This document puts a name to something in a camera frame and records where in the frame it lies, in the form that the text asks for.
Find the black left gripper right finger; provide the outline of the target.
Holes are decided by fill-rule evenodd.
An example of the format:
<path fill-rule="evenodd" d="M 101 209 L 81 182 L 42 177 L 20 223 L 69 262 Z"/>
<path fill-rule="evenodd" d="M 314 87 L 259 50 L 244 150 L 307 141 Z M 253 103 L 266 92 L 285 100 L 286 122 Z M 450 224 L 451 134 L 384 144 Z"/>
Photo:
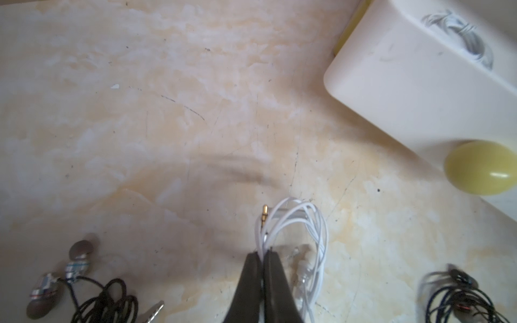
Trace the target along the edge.
<path fill-rule="evenodd" d="M 279 254 L 268 251 L 263 267 L 265 322 L 303 323 Z"/>

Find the yellow bottom drawer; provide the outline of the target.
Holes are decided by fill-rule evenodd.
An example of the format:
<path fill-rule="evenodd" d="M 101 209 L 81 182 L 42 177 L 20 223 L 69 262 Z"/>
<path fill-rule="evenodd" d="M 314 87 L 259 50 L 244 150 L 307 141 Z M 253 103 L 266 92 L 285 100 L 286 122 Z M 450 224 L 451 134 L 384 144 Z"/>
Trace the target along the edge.
<path fill-rule="evenodd" d="M 358 6 L 355 8 L 353 15 L 350 18 L 350 21 L 347 23 L 344 31 L 342 32 L 337 44 L 334 46 L 333 54 L 337 56 L 339 51 L 342 49 L 345 42 L 349 39 L 355 28 L 358 26 L 364 15 L 366 14 L 368 8 L 374 0 L 361 0 Z"/>

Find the white drawer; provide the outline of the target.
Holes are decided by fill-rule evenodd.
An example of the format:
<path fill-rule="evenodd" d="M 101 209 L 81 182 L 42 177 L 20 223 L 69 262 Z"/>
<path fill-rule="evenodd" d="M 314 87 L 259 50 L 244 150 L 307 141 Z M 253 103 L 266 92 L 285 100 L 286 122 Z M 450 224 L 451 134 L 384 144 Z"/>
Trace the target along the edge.
<path fill-rule="evenodd" d="M 494 54 L 488 70 L 426 28 L 450 10 Z M 324 74 L 329 94 L 437 168 L 465 141 L 516 149 L 516 2 L 374 1 Z"/>

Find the white earphones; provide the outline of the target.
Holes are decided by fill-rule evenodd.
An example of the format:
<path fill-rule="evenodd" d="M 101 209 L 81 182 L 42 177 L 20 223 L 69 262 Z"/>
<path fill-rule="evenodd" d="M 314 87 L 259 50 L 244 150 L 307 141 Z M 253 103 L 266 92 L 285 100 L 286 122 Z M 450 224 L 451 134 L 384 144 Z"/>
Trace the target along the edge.
<path fill-rule="evenodd" d="M 488 70 L 493 69 L 493 51 L 478 35 L 474 25 L 450 10 L 428 14 L 421 21 L 426 28 L 461 51 L 467 59 Z"/>
<path fill-rule="evenodd" d="M 299 229 L 299 245 L 276 245 L 287 229 Z M 284 253 L 289 266 L 292 296 L 303 320 L 315 321 L 314 306 L 320 295 L 327 259 L 329 230 L 319 208 L 309 202 L 288 197 L 273 207 L 264 205 L 254 229 L 256 250 L 264 259 L 269 251 Z"/>

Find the white earphones top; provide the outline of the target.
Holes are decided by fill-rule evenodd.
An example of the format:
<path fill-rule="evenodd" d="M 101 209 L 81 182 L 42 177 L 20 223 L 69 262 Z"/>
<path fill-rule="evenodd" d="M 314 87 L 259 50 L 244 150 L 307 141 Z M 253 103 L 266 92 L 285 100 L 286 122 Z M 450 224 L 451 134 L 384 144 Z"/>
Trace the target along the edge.
<path fill-rule="evenodd" d="M 299 245 L 276 245 L 287 229 L 299 229 Z M 256 250 L 264 259 L 269 251 L 284 253 L 289 266 L 292 296 L 303 320 L 315 321 L 314 306 L 320 295 L 327 259 L 329 230 L 319 208 L 309 202 L 288 197 L 273 207 L 264 205 L 254 229 Z"/>

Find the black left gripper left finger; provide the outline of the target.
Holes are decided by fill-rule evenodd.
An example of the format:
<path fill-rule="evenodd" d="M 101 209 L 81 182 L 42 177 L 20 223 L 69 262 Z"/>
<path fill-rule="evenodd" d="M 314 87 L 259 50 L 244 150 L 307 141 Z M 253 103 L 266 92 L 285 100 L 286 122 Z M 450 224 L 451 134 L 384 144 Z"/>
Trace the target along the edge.
<path fill-rule="evenodd" d="M 257 323 L 263 300 L 263 265 L 257 252 L 246 256 L 224 323 Z"/>

